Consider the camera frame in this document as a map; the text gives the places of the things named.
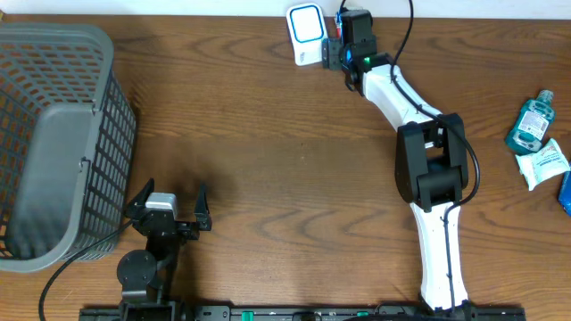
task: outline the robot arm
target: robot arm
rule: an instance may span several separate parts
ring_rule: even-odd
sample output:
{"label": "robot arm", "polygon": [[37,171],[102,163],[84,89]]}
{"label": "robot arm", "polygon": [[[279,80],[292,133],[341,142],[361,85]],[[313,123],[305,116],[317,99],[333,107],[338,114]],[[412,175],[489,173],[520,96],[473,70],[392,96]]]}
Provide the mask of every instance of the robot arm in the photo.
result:
{"label": "robot arm", "polygon": [[[375,67],[363,75],[362,91],[365,98],[381,110],[395,130],[411,122],[421,124],[433,121],[426,115],[418,112],[396,89],[391,81],[390,69],[391,65],[385,64]],[[428,105],[409,86],[397,66],[394,67],[394,74],[399,79],[399,84],[406,93],[416,102],[422,104],[426,111],[434,115],[441,114],[437,109]],[[424,147],[434,148],[434,144],[428,143]],[[451,289],[448,278],[448,261],[443,224],[444,212],[451,205],[452,202],[445,202],[433,206],[429,212],[426,212],[415,202],[410,203],[417,221],[420,253],[422,255],[423,273],[420,293],[425,303],[432,310],[451,308]],[[458,220],[459,207],[452,210],[448,216],[455,306],[460,306],[463,301],[468,300],[468,294],[462,282],[460,271]]]}

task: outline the blue package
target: blue package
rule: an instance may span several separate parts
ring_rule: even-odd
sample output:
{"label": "blue package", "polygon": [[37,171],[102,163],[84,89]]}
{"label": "blue package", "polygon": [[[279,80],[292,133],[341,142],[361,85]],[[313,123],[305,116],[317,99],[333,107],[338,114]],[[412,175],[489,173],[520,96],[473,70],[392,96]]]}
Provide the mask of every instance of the blue package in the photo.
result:
{"label": "blue package", "polygon": [[563,205],[563,209],[568,216],[571,216],[571,181],[569,181],[569,172],[563,177],[561,184],[561,192],[559,192],[559,202]]}

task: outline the white wall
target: white wall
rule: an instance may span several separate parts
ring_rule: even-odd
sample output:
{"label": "white wall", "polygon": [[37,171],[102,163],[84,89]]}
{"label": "white wall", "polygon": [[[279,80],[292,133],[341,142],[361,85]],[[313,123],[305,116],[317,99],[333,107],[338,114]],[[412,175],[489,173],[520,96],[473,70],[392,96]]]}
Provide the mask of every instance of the white wall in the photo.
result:
{"label": "white wall", "polygon": [[[0,0],[7,13],[282,16],[304,0]],[[333,15],[340,0],[314,0]],[[347,0],[377,17],[408,15],[407,0]],[[415,0],[418,17],[571,19],[571,0]]]}

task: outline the wood grain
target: wood grain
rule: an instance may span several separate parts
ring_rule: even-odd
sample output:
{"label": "wood grain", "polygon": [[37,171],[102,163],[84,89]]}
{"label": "wood grain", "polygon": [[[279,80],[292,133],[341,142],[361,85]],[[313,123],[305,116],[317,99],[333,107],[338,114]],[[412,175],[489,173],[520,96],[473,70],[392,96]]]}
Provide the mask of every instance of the wood grain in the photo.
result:
{"label": "wood grain", "polygon": [[[154,177],[156,190],[176,193],[189,213],[199,182],[208,184],[214,229],[181,253],[175,294],[236,305],[417,298],[418,233],[393,180],[394,132],[346,90],[342,73],[294,65],[283,19],[8,21],[91,23],[110,35],[114,69],[142,115],[130,195]],[[375,20],[381,49],[395,52],[406,26]],[[418,20],[401,67],[428,102],[460,114],[482,163],[480,193],[460,222],[470,298],[521,304],[529,320],[569,319],[571,219],[557,202],[561,178],[527,192],[503,139],[521,104],[549,88],[558,115],[548,134],[571,151],[571,22]],[[116,305],[117,263],[144,246],[128,230],[108,258],[71,265],[49,292],[49,319]],[[0,273],[0,319],[37,320],[56,268]]]}

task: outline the mouthwash bottle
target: mouthwash bottle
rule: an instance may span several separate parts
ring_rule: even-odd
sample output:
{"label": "mouthwash bottle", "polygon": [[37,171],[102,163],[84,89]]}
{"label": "mouthwash bottle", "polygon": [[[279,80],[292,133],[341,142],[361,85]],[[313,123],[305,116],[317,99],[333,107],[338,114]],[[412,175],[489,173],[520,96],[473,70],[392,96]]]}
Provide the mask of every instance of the mouthwash bottle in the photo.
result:
{"label": "mouthwash bottle", "polygon": [[553,93],[542,90],[537,99],[524,103],[516,126],[506,138],[509,148],[520,155],[537,152],[542,148],[543,135],[555,119],[555,111],[551,108],[552,100]]}

